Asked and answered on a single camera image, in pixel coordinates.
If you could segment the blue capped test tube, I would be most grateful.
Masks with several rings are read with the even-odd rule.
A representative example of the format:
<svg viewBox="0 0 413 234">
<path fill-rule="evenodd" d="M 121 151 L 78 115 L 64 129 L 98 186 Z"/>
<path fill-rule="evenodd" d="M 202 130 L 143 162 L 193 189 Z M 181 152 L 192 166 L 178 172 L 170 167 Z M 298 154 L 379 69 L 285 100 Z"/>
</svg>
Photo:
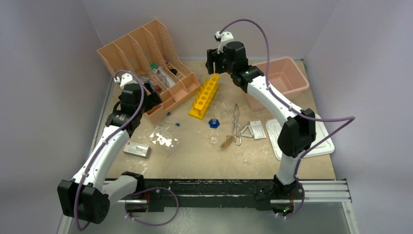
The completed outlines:
<svg viewBox="0 0 413 234">
<path fill-rule="evenodd" d="M 177 123 L 177 122 L 172 122 L 172 121 L 168 121 L 168 120 L 163 120 L 163 122 L 166 122 L 166 123 L 169 123 L 169 124 L 172 124 L 172 125 L 175 125 L 175 126 L 180 126 L 180 123 Z"/>
</svg>

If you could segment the clear well plate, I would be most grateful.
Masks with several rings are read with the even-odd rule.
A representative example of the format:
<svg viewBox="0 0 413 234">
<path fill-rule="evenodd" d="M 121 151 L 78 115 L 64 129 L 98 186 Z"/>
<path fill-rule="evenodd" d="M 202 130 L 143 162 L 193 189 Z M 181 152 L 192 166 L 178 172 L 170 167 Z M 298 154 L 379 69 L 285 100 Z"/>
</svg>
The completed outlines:
<svg viewBox="0 0 413 234">
<path fill-rule="evenodd" d="M 155 127 L 149 135 L 150 142 L 168 153 L 174 152 L 180 145 L 180 140 L 161 126 Z"/>
</svg>

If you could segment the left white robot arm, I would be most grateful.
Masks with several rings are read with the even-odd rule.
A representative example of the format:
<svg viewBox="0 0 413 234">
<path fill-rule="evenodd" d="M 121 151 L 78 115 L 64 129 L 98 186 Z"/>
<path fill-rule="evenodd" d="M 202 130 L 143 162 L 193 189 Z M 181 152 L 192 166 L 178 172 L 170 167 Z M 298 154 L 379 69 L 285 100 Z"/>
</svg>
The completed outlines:
<svg viewBox="0 0 413 234">
<path fill-rule="evenodd" d="M 100 224 L 110 206 L 122 197 L 129 195 L 132 199 L 140 199 L 145 194 L 145 186 L 139 182 L 142 175 L 136 173 L 127 172 L 108 185 L 104 181 L 143 114 L 161 104 L 162 100 L 155 90 L 143 91 L 138 83 L 125 85 L 118 98 L 105 122 L 102 137 L 85 164 L 72 179 L 61 180 L 57 187 L 65 216 Z"/>
</svg>

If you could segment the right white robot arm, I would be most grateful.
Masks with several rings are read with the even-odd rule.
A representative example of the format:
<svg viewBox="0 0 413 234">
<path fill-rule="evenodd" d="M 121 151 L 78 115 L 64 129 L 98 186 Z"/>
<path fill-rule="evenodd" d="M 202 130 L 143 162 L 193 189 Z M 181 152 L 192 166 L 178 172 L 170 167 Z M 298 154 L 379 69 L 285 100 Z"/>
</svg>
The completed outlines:
<svg viewBox="0 0 413 234">
<path fill-rule="evenodd" d="M 258 100 L 282 126 L 277 140 L 282 159 L 275 174 L 273 191 L 277 197 L 286 198 L 293 191 L 292 184 L 297 181 L 299 158 L 316 139 L 316 126 L 312 121 L 314 111 L 310 108 L 304 110 L 290 102 L 269 83 L 262 70 L 250 65 L 242 42 L 232 41 L 222 48 L 208 49 L 206 57 L 210 75 L 228 73 L 236 86 Z"/>
</svg>

